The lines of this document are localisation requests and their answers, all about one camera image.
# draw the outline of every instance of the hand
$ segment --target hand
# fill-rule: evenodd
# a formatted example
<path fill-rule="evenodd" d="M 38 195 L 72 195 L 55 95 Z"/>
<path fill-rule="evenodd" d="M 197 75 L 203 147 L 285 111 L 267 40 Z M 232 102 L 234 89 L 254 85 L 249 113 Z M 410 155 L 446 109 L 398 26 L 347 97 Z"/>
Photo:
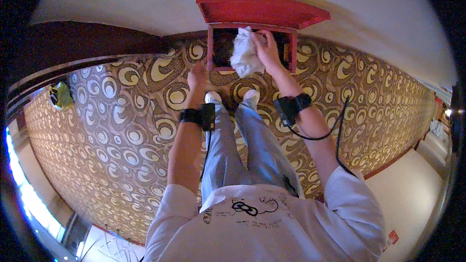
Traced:
<path fill-rule="evenodd" d="M 265 70 L 271 73 L 277 69 L 284 69 L 278 57 L 277 42 L 272 33 L 270 31 L 258 31 L 257 33 L 265 38 L 265 43 L 259 39 L 255 32 L 251 34 L 251 38 L 256 46 L 257 56 L 264 64 Z"/>
<path fill-rule="evenodd" d="M 188 73 L 188 85 L 190 90 L 204 90 L 209 77 L 205 61 L 197 62 Z"/>

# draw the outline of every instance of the white shirt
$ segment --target white shirt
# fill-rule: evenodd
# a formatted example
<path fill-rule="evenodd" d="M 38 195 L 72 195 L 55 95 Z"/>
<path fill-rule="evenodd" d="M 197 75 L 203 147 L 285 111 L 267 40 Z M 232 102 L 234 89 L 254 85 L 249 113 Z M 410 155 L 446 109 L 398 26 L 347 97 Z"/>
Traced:
<path fill-rule="evenodd" d="M 377 261 L 384 220 L 364 181 L 338 167 L 324 197 L 327 206 L 273 185 L 233 185 L 198 213 L 189 189 L 168 185 L 144 261 Z"/>

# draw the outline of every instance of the swirl pattern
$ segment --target swirl pattern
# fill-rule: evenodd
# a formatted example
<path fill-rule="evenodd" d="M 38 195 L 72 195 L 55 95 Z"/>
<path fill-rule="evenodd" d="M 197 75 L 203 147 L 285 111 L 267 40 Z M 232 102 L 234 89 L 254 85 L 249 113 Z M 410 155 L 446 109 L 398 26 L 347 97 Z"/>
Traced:
<path fill-rule="evenodd" d="M 70 75 L 75 105 L 56 110 L 46 91 L 26 107 L 32 146 L 59 194 L 78 214 L 143 242 L 166 187 L 177 117 L 189 93 L 187 73 L 207 53 L 206 38 L 174 43 L 146 60 L 82 69 Z M 427 130 L 434 94 L 390 64 L 322 39 L 300 37 L 294 74 L 329 126 L 346 97 L 341 160 L 370 173 L 414 145 Z M 277 136 L 307 198 L 322 193 L 304 143 L 283 127 L 273 107 L 280 96 L 268 74 L 239 79 L 212 72 L 208 89 L 224 88 L 240 101 L 260 91 L 258 112 Z M 235 126 L 237 149 L 247 147 Z"/>

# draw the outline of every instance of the black wrist device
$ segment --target black wrist device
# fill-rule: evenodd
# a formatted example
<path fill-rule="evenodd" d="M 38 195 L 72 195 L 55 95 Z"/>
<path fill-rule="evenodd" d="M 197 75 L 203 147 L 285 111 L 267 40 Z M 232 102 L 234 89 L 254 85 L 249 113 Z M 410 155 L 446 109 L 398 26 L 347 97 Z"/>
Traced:
<path fill-rule="evenodd" d="M 295 119 L 299 112 L 306 107 L 311 106 L 312 98 L 306 93 L 301 93 L 295 98 L 285 96 L 274 101 L 278 115 L 284 126 L 291 126 L 296 123 Z"/>
<path fill-rule="evenodd" d="M 311 106 L 312 98 L 307 93 L 301 93 L 294 98 L 294 102 L 296 103 L 296 113 L 299 113 L 301 110 Z"/>
<path fill-rule="evenodd" d="M 201 109 L 194 108 L 183 109 L 179 114 L 178 120 L 180 123 L 190 122 L 198 124 L 203 131 L 215 130 L 215 104 L 201 104 Z"/>

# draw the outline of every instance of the white sneaker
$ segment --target white sneaker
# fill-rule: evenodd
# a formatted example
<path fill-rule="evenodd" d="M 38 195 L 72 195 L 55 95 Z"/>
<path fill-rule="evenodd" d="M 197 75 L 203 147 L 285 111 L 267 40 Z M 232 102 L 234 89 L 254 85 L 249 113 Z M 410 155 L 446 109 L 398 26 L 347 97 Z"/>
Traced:
<path fill-rule="evenodd" d="M 206 94 L 206 97 L 204 98 L 205 103 L 222 103 L 222 97 L 220 97 L 220 94 L 218 94 L 215 91 L 210 91 Z"/>
<path fill-rule="evenodd" d="M 248 100 L 250 103 L 254 103 L 256 105 L 259 103 L 259 99 L 260 92 L 255 89 L 248 90 L 243 96 L 243 101 Z"/>

